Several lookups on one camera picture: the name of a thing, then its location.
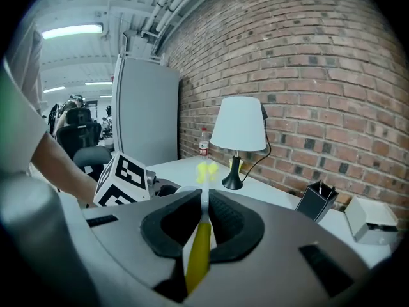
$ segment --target white table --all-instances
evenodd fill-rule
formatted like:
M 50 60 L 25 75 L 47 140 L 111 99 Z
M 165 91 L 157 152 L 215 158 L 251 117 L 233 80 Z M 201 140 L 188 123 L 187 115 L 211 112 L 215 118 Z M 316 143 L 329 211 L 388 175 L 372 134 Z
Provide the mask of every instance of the white table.
M 203 161 L 201 157 L 192 157 L 150 166 L 147 167 L 147 169 L 156 172 L 158 178 L 165 178 L 180 186 L 199 186 L 196 183 L 196 166 L 201 161 Z M 292 194 L 285 193 L 284 191 L 254 180 L 251 177 L 247 177 L 240 190 L 231 191 L 226 189 L 222 185 L 221 180 L 228 175 L 229 168 L 219 163 L 218 165 L 217 178 L 215 181 L 210 182 L 211 189 L 238 193 L 289 209 L 295 209 L 300 201 L 300 198 Z M 390 246 L 374 246 L 355 242 L 343 212 L 330 209 L 327 215 L 325 215 L 318 224 L 351 247 L 369 267 L 375 266 L 378 262 L 390 255 Z

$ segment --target pen holder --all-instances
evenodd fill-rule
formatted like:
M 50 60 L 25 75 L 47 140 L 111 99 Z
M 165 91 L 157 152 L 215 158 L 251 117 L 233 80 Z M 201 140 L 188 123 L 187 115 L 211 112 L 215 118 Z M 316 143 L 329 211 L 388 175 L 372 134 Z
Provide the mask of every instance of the pen holder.
M 337 195 L 338 193 L 336 191 L 332 192 L 332 188 L 327 184 L 321 184 L 321 194 L 320 182 L 310 184 L 307 186 L 295 210 L 308 216 L 313 221 L 319 222 L 334 204 Z

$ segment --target white lampshade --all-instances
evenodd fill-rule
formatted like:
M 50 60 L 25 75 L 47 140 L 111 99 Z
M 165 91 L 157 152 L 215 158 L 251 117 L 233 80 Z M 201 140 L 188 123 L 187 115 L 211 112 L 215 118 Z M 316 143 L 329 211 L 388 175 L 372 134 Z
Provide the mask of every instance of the white lampshade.
M 210 142 L 232 150 L 265 149 L 266 139 L 260 101 L 251 97 L 223 99 Z

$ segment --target black lamp base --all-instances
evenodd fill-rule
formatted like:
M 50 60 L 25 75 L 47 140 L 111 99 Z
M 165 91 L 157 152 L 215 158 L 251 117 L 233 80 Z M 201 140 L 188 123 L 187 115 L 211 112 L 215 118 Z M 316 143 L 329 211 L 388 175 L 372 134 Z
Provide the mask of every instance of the black lamp base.
M 240 180 L 240 177 L 238 176 L 239 166 L 240 157 L 233 156 L 230 174 L 222 180 L 222 184 L 224 185 L 224 187 L 230 190 L 239 190 L 243 187 L 243 182 Z

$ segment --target fluorescent light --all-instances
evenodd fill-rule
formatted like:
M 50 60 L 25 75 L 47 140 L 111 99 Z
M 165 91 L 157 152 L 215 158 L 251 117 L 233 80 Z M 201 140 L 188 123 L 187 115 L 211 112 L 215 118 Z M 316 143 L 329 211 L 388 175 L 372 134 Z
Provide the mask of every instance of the fluorescent light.
M 88 33 L 102 33 L 102 25 L 88 24 L 88 25 L 76 25 L 68 26 L 66 28 L 56 28 L 50 31 L 43 32 L 43 38 L 57 38 L 59 36 L 73 35 L 73 34 L 88 34 Z
M 112 85 L 112 82 L 87 82 L 85 85 Z
M 43 93 L 48 93 L 48 92 L 53 92 L 53 91 L 58 91 L 58 90 L 63 90 L 63 89 L 65 89 L 65 86 L 59 86 L 58 88 L 44 90 Z

